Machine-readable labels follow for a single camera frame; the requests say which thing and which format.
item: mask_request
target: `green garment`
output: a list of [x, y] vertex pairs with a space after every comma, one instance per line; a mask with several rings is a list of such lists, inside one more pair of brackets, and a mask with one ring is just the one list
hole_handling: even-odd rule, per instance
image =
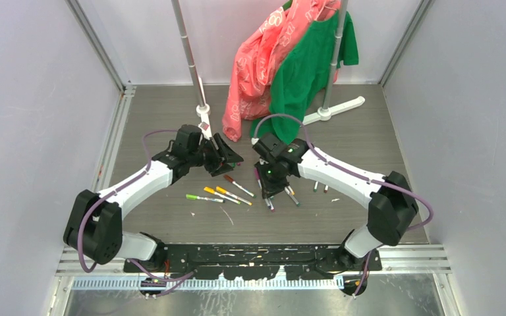
[[284, 3], [284, 5], [282, 6], [282, 9], [284, 9], [284, 11], [290, 9], [290, 7], [292, 7], [292, 0], [289, 0], [288, 2]]
[[[270, 113], [286, 113], [299, 120], [304, 119], [317, 92], [327, 86], [338, 21], [338, 11], [326, 21], [313, 21], [304, 37], [282, 62], [270, 87]], [[358, 64], [358, 46], [349, 13], [344, 23], [337, 68], [340, 68], [341, 61], [344, 65]], [[253, 122], [251, 136], [259, 120]], [[272, 132], [289, 144], [296, 138], [299, 129], [299, 124], [289, 118], [273, 117], [261, 125], [257, 137]]]

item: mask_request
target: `wood grain floor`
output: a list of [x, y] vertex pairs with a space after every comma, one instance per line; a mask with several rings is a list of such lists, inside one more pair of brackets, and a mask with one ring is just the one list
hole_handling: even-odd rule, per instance
[[[205, 87], [213, 132], [221, 133], [227, 92], [227, 86]], [[406, 174], [381, 87], [335, 86], [331, 105], [359, 95], [366, 98], [361, 107], [328, 122], [310, 125], [311, 140], [326, 153], [362, 169], [383, 174], [395, 170]], [[322, 93], [314, 100], [309, 113], [321, 103]], [[140, 142], [143, 134], [163, 128], [178, 129], [182, 124], [198, 124], [195, 107], [190, 86], [138, 87], [111, 184], [132, 175], [145, 164]], [[258, 156], [250, 145], [249, 126], [250, 122], [244, 123], [244, 136], [239, 142], [227, 140], [245, 159], [230, 175], [244, 187], [259, 193], [252, 169]], [[152, 136], [148, 141], [152, 155], [164, 150], [174, 137], [174, 133]], [[190, 201], [185, 199], [185, 194], [207, 196], [203, 191], [205, 186], [221, 186], [246, 197], [221, 176], [212, 178], [204, 169], [195, 168], [175, 185], [139, 205], [127, 216], [123, 228], [131, 232], [147, 232], [170, 243], [339, 243], [350, 230], [366, 222], [367, 212], [348, 197], [332, 189], [325, 194], [322, 187], [315, 193], [314, 183], [310, 180], [290, 177], [290, 183], [301, 207], [296, 207], [285, 194], [279, 194], [274, 199], [275, 213], [270, 213], [259, 197], [251, 200], [251, 207]], [[427, 242], [427, 239], [420, 229], [406, 233], [403, 242]]]

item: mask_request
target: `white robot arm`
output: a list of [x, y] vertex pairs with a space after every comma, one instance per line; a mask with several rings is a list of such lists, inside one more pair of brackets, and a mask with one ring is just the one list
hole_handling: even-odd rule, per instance
[[[80, 192], [72, 207], [63, 241], [77, 249], [78, 233], [82, 228], [82, 251], [98, 264], [106, 264], [114, 257], [149, 261], [161, 241], [144, 233], [122, 231], [123, 219], [152, 194], [186, 175], [191, 167], [204, 166], [212, 176], [217, 176], [231, 171], [231, 163], [241, 161], [243, 158], [232, 151], [219, 134], [207, 138], [201, 128], [184, 125], [169, 147], [153, 156], [150, 164], [134, 175], [97, 193]], [[85, 214], [106, 196], [108, 198], [94, 209], [92, 218], [82, 225]]]
[[[255, 142], [253, 149], [264, 161], [255, 164], [263, 198], [282, 192], [289, 185], [287, 177], [294, 175], [326, 184], [368, 210], [367, 224], [351, 232], [341, 244], [345, 250], [342, 260], [355, 261], [383, 244], [396, 246], [418, 213], [413, 197], [372, 182], [384, 181], [410, 191], [406, 178], [397, 172], [385, 176], [365, 171], [330, 157], [316, 147], [314, 152], [304, 140], [295, 139], [287, 145], [273, 134], [265, 134]], [[329, 161], [368, 180], [342, 172]]]

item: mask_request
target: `pink garment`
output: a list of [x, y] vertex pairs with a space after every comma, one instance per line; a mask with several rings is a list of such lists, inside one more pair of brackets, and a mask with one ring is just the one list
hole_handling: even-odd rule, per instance
[[340, 0], [294, 0], [284, 11], [272, 12], [239, 47], [232, 69], [224, 134], [237, 142], [241, 120], [269, 115], [270, 84], [284, 61], [314, 20], [326, 20], [340, 7]]

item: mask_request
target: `clothes stand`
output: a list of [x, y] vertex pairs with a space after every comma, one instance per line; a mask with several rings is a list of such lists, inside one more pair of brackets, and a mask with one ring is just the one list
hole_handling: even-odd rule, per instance
[[335, 32], [335, 49], [333, 50], [333, 58], [331, 59], [329, 71], [329, 79], [327, 80], [327, 88], [325, 89], [325, 97], [323, 98], [323, 106], [317, 109], [317, 112], [306, 115], [304, 117], [304, 124], [311, 124], [320, 120], [330, 120], [333, 115], [340, 114], [342, 112], [354, 109], [364, 104], [366, 99], [364, 97], [357, 97], [356, 99], [344, 102], [334, 107], [329, 108], [331, 103], [331, 93], [333, 89], [333, 80], [335, 78], [335, 72], [337, 70], [337, 61], [339, 58], [339, 51], [342, 42], [342, 33], [344, 28], [344, 20], [346, 19], [346, 8], [348, 6], [348, 0], [342, 0], [341, 7], [339, 9], [339, 25]]
[[[206, 126], [204, 126], [204, 128], [206, 128], [206, 135], [211, 136], [212, 133], [210, 128], [210, 120], [208, 118], [208, 115], [210, 114], [210, 106], [206, 103], [202, 80], [197, 72], [197, 67], [193, 58], [193, 52], [191, 51], [191, 46], [189, 44], [189, 37], [187, 36], [187, 31], [185, 29], [185, 22], [183, 20], [183, 14], [181, 12], [181, 6], [179, 5], [179, 0], [171, 0], [171, 4], [173, 6], [175, 20], [177, 21], [177, 26], [179, 28], [181, 42], [183, 44], [185, 57], [187, 58], [187, 64], [189, 66], [189, 72], [191, 73], [191, 80], [193, 82], [193, 87], [195, 89], [195, 94], [198, 101], [196, 112], [197, 115], [201, 118], [202, 122], [206, 123]], [[330, 64], [329, 78], [327, 80], [327, 88], [325, 89], [325, 97], [323, 98], [323, 106], [319, 107], [319, 109], [317, 109], [317, 112], [306, 115], [303, 121], [304, 124], [311, 124], [320, 120], [330, 120], [333, 115], [359, 107], [365, 102], [364, 97], [360, 96], [356, 99], [335, 105], [333, 107], [329, 107], [333, 89], [333, 80], [335, 72], [337, 70], [337, 61], [342, 42], [342, 33], [344, 28], [344, 21], [346, 19], [347, 6], [348, 0], [342, 0], [341, 7], [339, 9], [339, 24], [335, 32], [335, 47], [333, 50], [333, 58]]]
[[195, 95], [197, 97], [197, 115], [201, 118], [201, 128], [204, 130], [206, 137], [212, 137], [212, 131], [210, 128], [210, 106], [206, 103], [204, 96], [204, 87], [202, 85], [202, 79], [198, 75], [197, 66], [195, 65], [195, 59], [193, 58], [193, 52], [191, 51], [191, 44], [189, 43], [189, 37], [187, 36], [187, 29], [185, 28], [185, 21], [183, 20], [183, 13], [181, 12], [181, 6], [179, 0], [171, 0], [173, 12], [175, 14], [175, 20], [177, 21], [177, 27], [179, 28], [179, 35], [181, 37], [181, 43], [183, 44], [183, 50], [185, 51], [185, 57], [187, 58], [187, 65], [189, 66], [189, 72], [191, 73], [191, 80], [193, 82], [193, 88], [195, 89]]

